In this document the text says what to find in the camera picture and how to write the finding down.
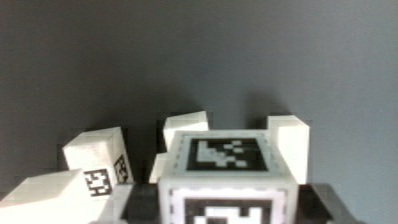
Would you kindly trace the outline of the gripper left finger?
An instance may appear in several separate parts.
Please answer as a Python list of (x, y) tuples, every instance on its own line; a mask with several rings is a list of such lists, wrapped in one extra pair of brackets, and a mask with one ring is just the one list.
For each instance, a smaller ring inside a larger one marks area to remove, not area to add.
[(123, 218), (129, 224), (161, 224), (159, 188), (155, 184), (134, 186)]

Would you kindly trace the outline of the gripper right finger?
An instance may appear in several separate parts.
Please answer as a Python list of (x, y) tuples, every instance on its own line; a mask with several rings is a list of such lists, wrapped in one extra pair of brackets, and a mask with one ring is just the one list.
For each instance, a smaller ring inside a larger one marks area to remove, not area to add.
[(326, 183), (303, 184), (299, 187), (296, 224), (363, 224)]

